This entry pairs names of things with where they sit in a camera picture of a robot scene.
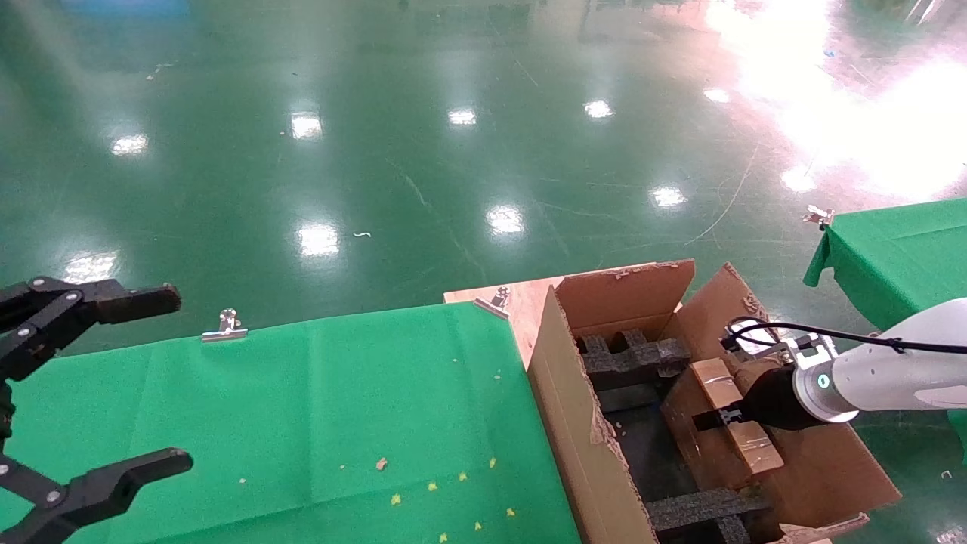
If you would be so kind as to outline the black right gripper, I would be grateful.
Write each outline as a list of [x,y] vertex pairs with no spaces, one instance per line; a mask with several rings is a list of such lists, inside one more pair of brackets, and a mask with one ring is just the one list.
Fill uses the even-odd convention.
[[767,369],[746,390],[740,410],[732,407],[694,416],[698,431],[710,431],[745,420],[787,431],[800,430],[800,403],[794,392],[795,367]]

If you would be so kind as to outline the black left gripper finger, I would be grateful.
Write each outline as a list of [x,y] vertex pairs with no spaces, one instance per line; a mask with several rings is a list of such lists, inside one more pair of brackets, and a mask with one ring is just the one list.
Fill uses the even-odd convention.
[[1,376],[27,379],[94,325],[131,323],[178,312],[175,286],[128,289],[114,279],[67,283],[35,277],[1,292]]
[[1,486],[33,507],[2,531],[3,543],[63,543],[76,531],[128,512],[141,489],[193,468],[193,457],[165,448],[94,468],[60,484],[35,469],[2,456]]

